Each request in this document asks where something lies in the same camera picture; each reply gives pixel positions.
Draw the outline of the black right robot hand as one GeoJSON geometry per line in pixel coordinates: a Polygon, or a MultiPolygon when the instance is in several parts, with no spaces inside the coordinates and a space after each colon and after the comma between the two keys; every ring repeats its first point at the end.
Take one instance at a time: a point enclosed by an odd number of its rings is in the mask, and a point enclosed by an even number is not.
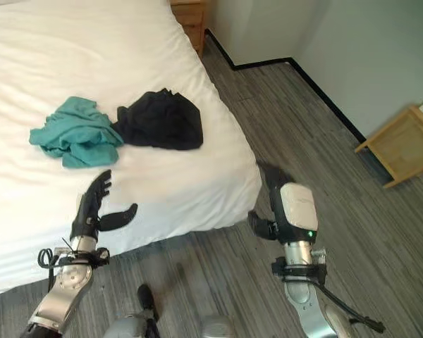
{"type": "Polygon", "coordinates": [[[255,211],[250,211],[247,220],[254,233],[262,239],[277,240],[281,244],[314,244],[318,220],[312,190],[297,183],[278,166],[264,161],[259,161],[257,165],[264,173],[274,219],[262,219],[255,211]]]}

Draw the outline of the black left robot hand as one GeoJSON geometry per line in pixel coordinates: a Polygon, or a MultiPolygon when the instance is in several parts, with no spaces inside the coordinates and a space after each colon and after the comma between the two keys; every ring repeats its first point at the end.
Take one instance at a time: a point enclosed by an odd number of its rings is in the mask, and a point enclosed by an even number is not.
{"type": "Polygon", "coordinates": [[[131,204],[125,211],[99,216],[102,199],[109,195],[111,170],[99,174],[81,196],[76,217],[72,223],[70,240],[86,236],[95,240],[99,232],[109,232],[128,225],[136,216],[138,205],[131,204]]]}

